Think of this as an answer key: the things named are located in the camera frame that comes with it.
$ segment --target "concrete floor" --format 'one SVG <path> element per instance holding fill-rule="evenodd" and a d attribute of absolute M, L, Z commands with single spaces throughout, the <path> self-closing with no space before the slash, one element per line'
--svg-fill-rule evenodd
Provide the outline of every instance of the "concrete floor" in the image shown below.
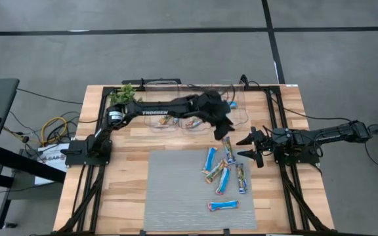
<path fill-rule="evenodd" d="M 271 0 L 269 6 L 274 27 L 378 26 L 378 0 Z M 265 25 L 261 2 L 254 0 L 0 0 L 0 31 Z M 378 32 L 276 33 L 276 40 L 285 80 L 299 84 L 307 114 L 378 122 Z M 77 102 L 90 84 L 141 77 L 237 82 L 243 73 L 258 83 L 276 83 L 267 33 L 0 37 L 0 78 L 16 77 L 23 89 Z M 12 106 L 33 128 L 79 110 L 21 92 Z M 24 130 L 11 116 L 6 125 Z M 0 146 L 22 147 L 6 134 Z M 378 161 L 378 137 L 368 146 Z M 378 166 L 361 144 L 323 149 L 324 184 L 336 228 L 378 235 Z M 57 204 L 58 199 L 14 201 L 7 220 L 19 226 L 0 235 L 50 232 Z"/>

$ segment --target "green plant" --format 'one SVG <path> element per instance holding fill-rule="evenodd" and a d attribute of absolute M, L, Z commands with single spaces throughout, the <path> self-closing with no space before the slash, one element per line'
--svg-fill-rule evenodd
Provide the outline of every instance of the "green plant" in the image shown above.
<path fill-rule="evenodd" d="M 110 95 L 110 105 L 116 103 L 127 103 L 134 98 L 135 89 L 131 84 L 122 86 L 119 91 Z"/>

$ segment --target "gray mat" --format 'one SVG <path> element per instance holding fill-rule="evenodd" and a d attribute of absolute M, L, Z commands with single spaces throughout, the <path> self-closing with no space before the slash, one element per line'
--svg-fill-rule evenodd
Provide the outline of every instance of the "gray mat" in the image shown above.
<path fill-rule="evenodd" d="M 239 194 L 236 166 L 231 165 L 230 179 L 224 195 L 215 193 L 220 176 L 212 184 L 201 172 L 207 150 L 152 151 L 148 167 L 148 185 L 144 216 L 146 231 L 198 231 L 218 229 L 256 229 L 255 207 L 251 193 L 250 168 L 245 157 L 247 193 Z M 226 158 L 218 150 L 214 166 Z M 239 208 L 209 212 L 211 201 L 239 201 Z"/>

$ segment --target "butcher block tabletop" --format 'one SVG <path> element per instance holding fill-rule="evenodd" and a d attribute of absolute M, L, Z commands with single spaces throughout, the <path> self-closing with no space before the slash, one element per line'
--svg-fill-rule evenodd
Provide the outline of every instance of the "butcher block tabletop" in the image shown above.
<path fill-rule="evenodd" d="M 279 85 L 281 88 L 283 104 L 285 108 L 305 114 L 301 100 L 300 90 L 297 86 Z M 85 93 L 81 109 L 81 121 L 93 121 L 98 118 L 102 91 L 105 85 L 90 85 Z M 235 143 L 245 138 L 250 133 L 250 127 L 258 130 L 263 125 L 272 128 L 265 93 L 261 91 L 245 91 L 244 102 L 247 122 L 238 125 L 234 132 L 228 135 L 235 147 Z M 150 96 L 168 100 L 165 92 L 150 92 Z M 135 97 L 145 97 L 145 92 L 137 92 Z M 274 104 L 277 122 L 279 120 L 278 106 Z M 286 112 L 289 128 L 308 129 L 305 117 Z M 207 149 L 214 146 L 222 148 L 222 144 L 213 136 L 213 128 L 202 134 L 188 134 L 187 130 L 177 129 L 173 132 L 153 132 L 146 125 L 145 117 L 133 119 L 129 125 L 117 131 L 113 131 L 112 156 L 109 165 L 106 165 L 96 234 L 139 234 L 144 229 L 144 209 L 146 202 L 146 187 L 148 178 L 148 162 L 150 151 L 153 150 L 180 150 L 180 149 Z M 79 123 L 76 133 L 78 140 L 84 140 L 88 135 L 94 134 L 96 123 Z M 85 167 L 77 198 L 77 206 L 83 195 Z M 326 199 L 322 177 L 318 170 L 310 164 L 298 164 L 299 178 L 303 189 L 303 197 L 312 211 L 319 217 L 323 224 L 333 228 L 333 221 Z M 66 173 L 64 188 L 60 198 L 58 212 L 54 223 L 54 230 L 60 229 L 71 217 L 75 193 L 77 191 L 79 175 L 82 166 L 72 166 Z M 274 156 L 264 157 L 264 167 L 257 168 L 256 163 L 250 161 L 251 185 L 253 202 L 256 215 L 256 230 L 230 229 L 230 233 L 291 233 L 285 207 L 285 199 L 278 164 L 274 162 Z M 93 181 L 97 174 L 95 168 Z M 293 208 L 297 227 L 301 229 L 301 217 L 299 207 L 293 199 Z M 87 207 L 83 230 L 88 230 L 93 210 L 93 200 Z M 223 233 L 220 231 L 149 231 L 150 234 L 177 234 L 177 233 Z"/>

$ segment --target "black line on floor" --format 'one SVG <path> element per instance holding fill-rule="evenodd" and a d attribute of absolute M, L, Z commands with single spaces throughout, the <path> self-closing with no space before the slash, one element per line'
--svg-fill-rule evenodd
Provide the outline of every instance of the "black line on floor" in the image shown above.
<path fill-rule="evenodd" d="M 42 36 L 42 35 L 127 35 L 152 33 L 251 33 L 266 32 L 266 28 L 171 28 L 171 29 L 96 29 L 76 31 L 0 31 L 0 36 Z"/>
<path fill-rule="evenodd" d="M 274 27 L 272 26 L 272 19 L 270 17 L 270 11 L 267 0 L 262 0 L 263 12 L 266 20 L 266 27 L 268 28 L 268 36 L 270 42 L 270 50 L 274 59 L 274 65 L 276 70 L 276 79 L 279 84 L 285 84 L 284 73 L 282 71 L 282 64 L 280 53 L 278 52 L 278 46 L 276 44 L 276 38 L 274 33 Z"/>
<path fill-rule="evenodd" d="M 305 27 L 305 28 L 274 28 L 274 32 L 357 32 L 378 31 L 378 26 L 368 27 Z"/>

